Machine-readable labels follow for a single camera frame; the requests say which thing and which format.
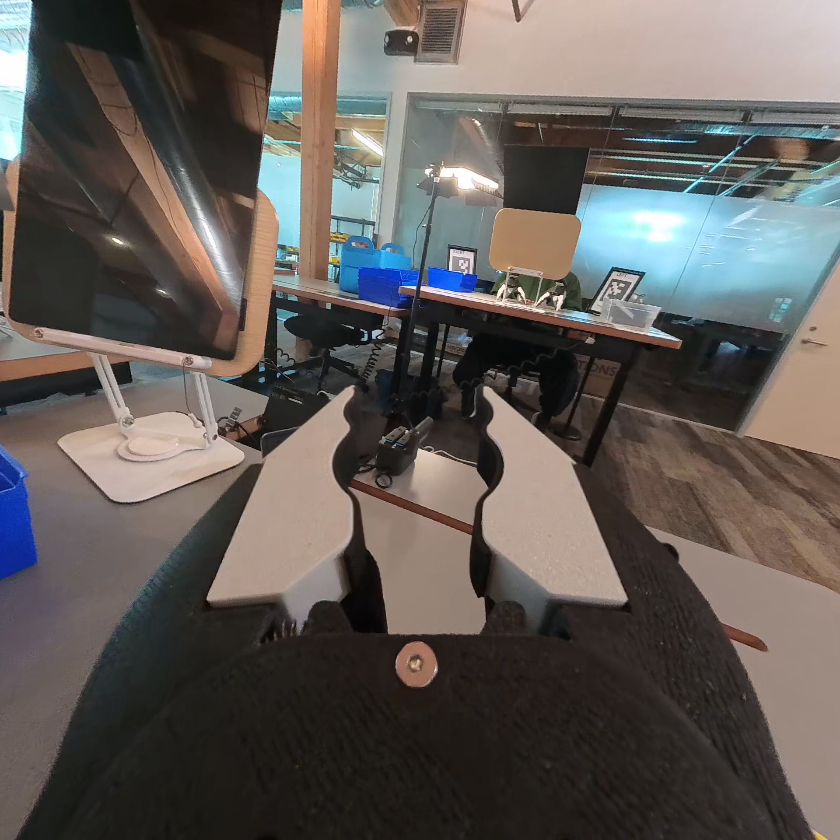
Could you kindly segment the printed tag board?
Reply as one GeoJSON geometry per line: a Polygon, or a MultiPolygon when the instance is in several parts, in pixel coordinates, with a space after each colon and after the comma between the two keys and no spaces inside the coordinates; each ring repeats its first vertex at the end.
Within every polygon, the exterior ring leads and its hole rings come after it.
{"type": "Polygon", "coordinates": [[[611,300],[628,301],[635,293],[645,274],[646,272],[637,269],[618,266],[610,268],[586,311],[600,316],[607,302],[611,300]]]}

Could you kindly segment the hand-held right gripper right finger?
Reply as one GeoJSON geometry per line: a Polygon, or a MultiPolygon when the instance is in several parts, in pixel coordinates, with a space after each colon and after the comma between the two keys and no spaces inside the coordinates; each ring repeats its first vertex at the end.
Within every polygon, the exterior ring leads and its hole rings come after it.
{"type": "Polygon", "coordinates": [[[487,386],[476,388],[478,475],[469,578],[488,605],[515,602],[526,625],[563,606],[621,610],[628,596],[573,459],[487,386]]]}

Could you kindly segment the black square panel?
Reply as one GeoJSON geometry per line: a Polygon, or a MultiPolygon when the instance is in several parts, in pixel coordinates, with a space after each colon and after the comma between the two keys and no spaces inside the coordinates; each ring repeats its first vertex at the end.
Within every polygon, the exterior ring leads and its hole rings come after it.
{"type": "Polygon", "coordinates": [[[589,153],[585,147],[506,145],[504,208],[576,215],[589,153]]]}

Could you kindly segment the white screen stand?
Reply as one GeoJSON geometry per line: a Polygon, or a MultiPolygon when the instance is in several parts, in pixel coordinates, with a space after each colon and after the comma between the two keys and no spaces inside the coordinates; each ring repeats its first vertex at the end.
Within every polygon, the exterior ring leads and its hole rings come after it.
{"type": "Polygon", "coordinates": [[[211,358],[47,327],[28,330],[33,341],[84,350],[93,362],[114,422],[66,434],[57,445],[111,501],[147,501],[244,461],[244,451],[218,432],[206,376],[213,369],[211,358]],[[111,352],[189,375],[198,413],[132,414],[112,370],[111,352]]]}

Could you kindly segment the studio light on stand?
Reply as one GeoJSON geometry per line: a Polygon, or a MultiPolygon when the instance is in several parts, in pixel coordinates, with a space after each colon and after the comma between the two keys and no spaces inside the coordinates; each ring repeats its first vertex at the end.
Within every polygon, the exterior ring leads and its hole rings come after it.
{"type": "Polygon", "coordinates": [[[400,333],[402,354],[395,357],[398,369],[392,376],[391,406],[389,419],[400,424],[414,427],[427,417],[436,414],[437,406],[444,400],[440,396],[439,380],[434,378],[434,365],[437,362],[438,341],[440,339],[440,321],[425,314],[422,308],[422,291],[426,286],[428,251],[434,229],[434,216],[438,201],[442,198],[457,197],[461,193],[480,192],[490,196],[499,196],[500,175],[483,175],[462,164],[448,164],[444,161],[431,163],[424,173],[423,180],[417,184],[429,197],[429,205],[424,218],[425,228],[421,260],[417,271],[408,322],[403,324],[400,333]],[[418,324],[422,322],[426,330],[421,366],[415,378],[409,374],[411,352],[418,324]]]}

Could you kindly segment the dark screen with tan frame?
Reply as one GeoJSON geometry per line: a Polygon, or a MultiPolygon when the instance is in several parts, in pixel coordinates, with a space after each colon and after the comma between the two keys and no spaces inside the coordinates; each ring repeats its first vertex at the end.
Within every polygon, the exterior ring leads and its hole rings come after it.
{"type": "Polygon", "coordinates": [[[263,352],[258,189],[282,2],[32,2],[3,310],[28,340],[217,377],[263,352]]]}

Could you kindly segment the blue storage bin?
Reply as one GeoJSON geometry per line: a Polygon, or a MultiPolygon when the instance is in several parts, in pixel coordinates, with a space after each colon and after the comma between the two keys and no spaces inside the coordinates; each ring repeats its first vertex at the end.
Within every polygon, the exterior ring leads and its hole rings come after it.
{"type": "Polygon", "coordinates": [[[38,554],[28,505],[28,472],[1,448],[1,578],[35,565],[38,554]]]}

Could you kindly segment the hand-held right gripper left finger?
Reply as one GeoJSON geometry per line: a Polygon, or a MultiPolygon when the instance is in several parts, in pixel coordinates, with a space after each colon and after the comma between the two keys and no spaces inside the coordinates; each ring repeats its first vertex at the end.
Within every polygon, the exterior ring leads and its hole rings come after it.
{"type": "Polygon", "coordinates": [[[358,386],[349,386],[262,460],[206,601],[273,606],[302,631],[337,603],[356,632],[386,632],[382,578],[350,489],[360,466],[358,386]]]}

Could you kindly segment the clear plastic box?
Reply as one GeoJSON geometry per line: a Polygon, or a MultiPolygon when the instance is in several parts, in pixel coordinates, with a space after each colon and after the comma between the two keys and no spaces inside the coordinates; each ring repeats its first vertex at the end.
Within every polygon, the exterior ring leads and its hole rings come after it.
{"type": "Polygon", "coordinates": [[[605,322],[637,332],[651,330],[660,312],[660,307],[616,298],[607,299],[602,306],[602,318],[605,322]]]}

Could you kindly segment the green holder with white parts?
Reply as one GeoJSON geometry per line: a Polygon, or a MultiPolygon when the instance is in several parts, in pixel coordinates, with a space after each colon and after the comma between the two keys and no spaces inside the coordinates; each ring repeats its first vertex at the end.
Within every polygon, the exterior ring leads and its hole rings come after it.
{"type": "Polygon", "coordinates": [[[501,271],[491,290],[499,300],[528,304],[535,309],[581,311],[581,284],[573,272],[560,280],[519,269],[501,271]]]}

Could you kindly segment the brown top table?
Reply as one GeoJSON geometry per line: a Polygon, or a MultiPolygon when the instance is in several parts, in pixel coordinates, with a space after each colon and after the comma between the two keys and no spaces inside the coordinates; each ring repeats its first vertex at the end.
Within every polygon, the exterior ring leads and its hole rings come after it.
{"type": "Polygon", "coordinates": [[[417,384],[423,391],[432,382],[441,326],[488,333],[552,350],[570,350],[595,360],[618,363],[616,376],[595,419],[583,455],[579,457],[588,467],[594,465],[627,378],[642,349],[678,350],[681,346],[679,339],[653,327],[636,329],[615,325],[590,313],[556,312],[500,301],[488,293],[456,292],[428,286],[420,288],[415,324],[427,329],[417,384]]]}
{"type": "MultiPolygon", "coordinates": [[[[400,323],[392,375],[398,369],[395,358],[402,354],[403,347],[400,342],[400,333],[403,324],[408,321],[409,310],[392,310],[373,302],[361,300],[358,295],[342,291],[337,283],[331,281],[301,277],[278,277],[274,279],[272,285],[264,365],[268,371],[275,373],[277,376],[291,376],[306,371],[317,374],[319,377],[318,368],[300,370],[296,367],[296,363],[307,360],[320,362],[320,359],[317,358],[320,350],[313,349],[309,341],[296,339],[288,332],[295,341],[307,345],[308,353],[303,355],[300,360],[278,348],[277,314],[285,312],[287,317],[284,321],[298,314],[330,319],[371,333],[371,343],[365,346],[344,346],[332,352],[334,356],[352,364],[360,373],[368,374],[367,384],[369,385],[369,380],[377,372],[382,345],[385,341],[385,328],[389,319],[395,319],[400,323]]],[[[392,386],[392,378],[388,393],[389,395],[396,393],[395,387],[392,386]]]]}
{"type": "Polygon", "coordinates": [[[11,406],[55,395],[90,395],[100,389],[98,373],[87,353],[2,332],[1,414],[11,406]]]}

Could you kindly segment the small black charger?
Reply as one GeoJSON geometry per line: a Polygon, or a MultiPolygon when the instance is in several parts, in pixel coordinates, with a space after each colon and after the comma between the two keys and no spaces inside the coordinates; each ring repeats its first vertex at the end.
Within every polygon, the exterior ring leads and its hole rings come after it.
{"type": "Polygon", "coordinates": [[[412,466],[417,452],[434,425],[427,416],[416,426],[399,426],[383,436],[374,457],[374,485],[391,488],[393,479],[412,466]]]}

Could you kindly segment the cardboard box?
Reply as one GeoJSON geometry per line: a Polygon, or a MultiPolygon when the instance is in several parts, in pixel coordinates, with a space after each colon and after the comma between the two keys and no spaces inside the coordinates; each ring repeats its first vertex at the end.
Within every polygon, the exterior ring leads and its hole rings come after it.
{"type": "Polygon", "coordinates": [[[576,354],[580,375],[579,389],[588,396],[606,398],[611,390],[621,364],[612,360],[593,359],[576,354]]]}

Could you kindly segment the wall air vent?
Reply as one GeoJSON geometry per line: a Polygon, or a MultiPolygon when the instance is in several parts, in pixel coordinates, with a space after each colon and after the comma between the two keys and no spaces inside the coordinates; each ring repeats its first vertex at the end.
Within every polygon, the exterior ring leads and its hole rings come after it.
{"type": "Polygon", "coordinates": [[[456,65],[467,1],[421,1],[417,25],[417,64],[456,65]]]}

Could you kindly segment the black laptop bag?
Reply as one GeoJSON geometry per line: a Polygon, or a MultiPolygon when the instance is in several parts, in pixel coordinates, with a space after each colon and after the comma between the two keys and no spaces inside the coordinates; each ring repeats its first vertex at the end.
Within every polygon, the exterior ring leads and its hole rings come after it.
{"type": "Polygon", "coordinates": [[[331,396],[325,393],[312,394],[278,385],[268,396],[261,416],[261,429],[264,433],[296,429],[330,402],[331,396]]]}

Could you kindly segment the wooden post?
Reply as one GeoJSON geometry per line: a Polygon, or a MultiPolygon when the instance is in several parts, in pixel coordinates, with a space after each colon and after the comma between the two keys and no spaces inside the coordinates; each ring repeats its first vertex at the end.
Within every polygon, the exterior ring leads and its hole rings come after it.
{"type": "Polygon", "coordinates": [[[299,274],[326,280],[340,57],[340,1],[302,3],[299,274]]]}

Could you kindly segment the white door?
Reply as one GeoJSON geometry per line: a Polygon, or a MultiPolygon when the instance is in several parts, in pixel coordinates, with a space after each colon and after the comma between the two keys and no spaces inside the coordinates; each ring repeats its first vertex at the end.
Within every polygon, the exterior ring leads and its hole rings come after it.
{"type": "Polygon", "coordinates": [[[839,265],[774,363],[738,435],[839,458],[839,265]]]}

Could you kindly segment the glass wall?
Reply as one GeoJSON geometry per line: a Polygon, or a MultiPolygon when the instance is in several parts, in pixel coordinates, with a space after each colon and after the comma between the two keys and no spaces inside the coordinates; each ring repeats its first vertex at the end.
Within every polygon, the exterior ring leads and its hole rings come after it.
{"type": "Polygon", "coordinates": [[[572,270],[608,270],[681,341],[639,361],[624,402],[736,431],[838,258],[838,103],[457,98],[413,93],[394,234],[419,259],[437,161],[503,190],[508,146],[589,151],[572,270]]]}

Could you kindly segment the blue tool case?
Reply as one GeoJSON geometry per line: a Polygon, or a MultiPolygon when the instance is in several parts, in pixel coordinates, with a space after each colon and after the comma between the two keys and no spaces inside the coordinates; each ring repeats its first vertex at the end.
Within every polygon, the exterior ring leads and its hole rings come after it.
{"type": "Polygon", "coordinates": [[[409,270],[412,259],[401,245],[386,243],[382,248],[376,248],[367,237],[349,236],[340,251],[339,288],[342,291],[358,292],[361,268],[409,270]]]}

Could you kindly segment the tan rounded board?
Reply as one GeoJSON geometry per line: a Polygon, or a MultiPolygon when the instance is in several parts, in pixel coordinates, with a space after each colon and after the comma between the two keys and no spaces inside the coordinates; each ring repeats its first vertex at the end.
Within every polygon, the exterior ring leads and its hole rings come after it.
{"type": "Polygon", "coordinates": [[[571,270],[580,235],[581,220],[575,215],[504,207],[493,223],[490,267],[533,270],[561,280],[571,270]]]}

